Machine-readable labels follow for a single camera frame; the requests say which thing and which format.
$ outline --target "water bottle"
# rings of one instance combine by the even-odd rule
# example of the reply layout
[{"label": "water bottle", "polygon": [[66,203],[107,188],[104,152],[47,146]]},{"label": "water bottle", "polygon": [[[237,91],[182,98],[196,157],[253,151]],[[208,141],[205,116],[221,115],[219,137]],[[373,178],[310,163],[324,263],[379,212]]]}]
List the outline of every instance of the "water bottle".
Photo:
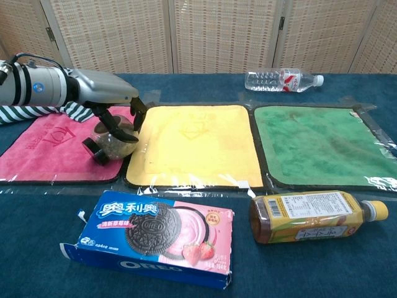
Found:
[{"label": "water bottle", "polygon": [[323,76],[313,76],[297,68],[265,68],[246,73],[245,86],[254,91],[302,92],[312,86],[321,86]]}]

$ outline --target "yellow bottle cap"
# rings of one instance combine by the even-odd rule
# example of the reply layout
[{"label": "yellow bottle cap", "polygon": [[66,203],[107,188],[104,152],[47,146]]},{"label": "yellow bottle cap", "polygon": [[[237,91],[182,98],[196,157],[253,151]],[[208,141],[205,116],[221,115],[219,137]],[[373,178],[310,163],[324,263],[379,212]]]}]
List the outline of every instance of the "yellow bottle cap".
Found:
[{"label": "yellow bottle cap", "polygon": [[385,203],[381,201],[362,201],[367,205],[371,212],[371,218],[369,221],[373,220],[385,220],[389,216],[389,210]]}]

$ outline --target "striped cloth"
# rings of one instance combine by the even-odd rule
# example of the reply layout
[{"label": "striped cloth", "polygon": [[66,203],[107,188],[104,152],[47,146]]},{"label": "striped cloth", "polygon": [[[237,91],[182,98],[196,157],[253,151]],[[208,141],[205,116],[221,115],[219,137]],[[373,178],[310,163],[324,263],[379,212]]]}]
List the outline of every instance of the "striped cloth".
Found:
[{"label": "striped cloth", "polygon": [[66,114],[70,119],[77,122],[84,122],[94,114],[91,109],[87,109],[73,101],[68,102],[63,107],[9,107],[0,106],[0,125],[32,119],[53,113]]}]

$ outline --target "bottle label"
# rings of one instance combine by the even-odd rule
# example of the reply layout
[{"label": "bottle label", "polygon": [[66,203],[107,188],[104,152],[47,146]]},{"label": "bottle label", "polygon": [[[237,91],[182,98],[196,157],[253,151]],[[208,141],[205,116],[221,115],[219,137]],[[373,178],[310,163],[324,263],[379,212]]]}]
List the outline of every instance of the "bottle label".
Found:
[{"label": "bottle label", "polygon": [[339,191],[262,197],[270,218],[269,243],[346,237],[363,222],[359,203]]},{"label": "bottle label", "polygon": [[296,92],[298,91],[301,73],[290,70],[288,68],[280,72],[280,80],[283,81],[283,91]]}]

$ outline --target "strawberry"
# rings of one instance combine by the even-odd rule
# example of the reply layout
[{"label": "strawberry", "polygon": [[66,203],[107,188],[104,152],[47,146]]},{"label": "strawberry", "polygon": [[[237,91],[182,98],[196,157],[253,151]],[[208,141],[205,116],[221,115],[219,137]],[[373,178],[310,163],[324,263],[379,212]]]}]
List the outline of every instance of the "strawberry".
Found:
[{"label": "strawberry", "polygon": [[200,247],[198,245],[185,245],[182,255],[192,266],[195,266],[200,259]]},{"label": "strawberry", "polygon": [[209,260],[215,254],[215,248],[209,242],[203,242],[200,244],[200,259]]}]

